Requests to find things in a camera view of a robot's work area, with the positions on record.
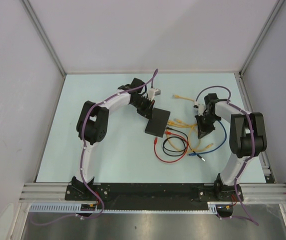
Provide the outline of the black network switch box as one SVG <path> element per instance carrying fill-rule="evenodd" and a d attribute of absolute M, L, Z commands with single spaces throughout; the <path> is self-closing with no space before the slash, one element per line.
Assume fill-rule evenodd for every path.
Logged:
<path fill-rule="evenodd" d="M 171 112 L 168 110 L 155 107 L 152 110 L 152 119 L 148 120 L 144 133 L 162 138 L 165 134 L 170 114 Z"/>

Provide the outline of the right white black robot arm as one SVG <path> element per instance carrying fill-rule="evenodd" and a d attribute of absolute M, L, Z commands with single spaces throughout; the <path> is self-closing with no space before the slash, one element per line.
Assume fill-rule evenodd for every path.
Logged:
<path fill-rule="evenodd" d="M 194 108 L 197 110 L 198 139 L 213 132 L 216 121 L 226 120 L 230 125 L 229 160 L 212 186 L 199 189 L 199 200 L 227 202 L 242 199 L 241 176 L 251 160 L 267 148 L 263 114 L 245 111 L 228 99 L 219 99 L 215 93 L 206 95 L 203 104 L 195 101 Z"/>

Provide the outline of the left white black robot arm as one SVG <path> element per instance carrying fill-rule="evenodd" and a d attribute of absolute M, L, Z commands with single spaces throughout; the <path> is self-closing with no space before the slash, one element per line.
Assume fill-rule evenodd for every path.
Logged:
<path fill-rule="evenodd" d="M 116 93 L 101 102 L 86 101 L 82 107 L 76 131 L 83 143 L 80 167 L 66 189 L 65 199 L 70 201 L 89 200 L 96 193 L 92 187 L 95 174 L 91 170 L 96 147 L 105 138 L 109 116 L 121 107 L 132 105 L 139 115 L 152 119 L 155 97 L 161 90 L 134 78 L 130 84 L 120 86 Z"/>

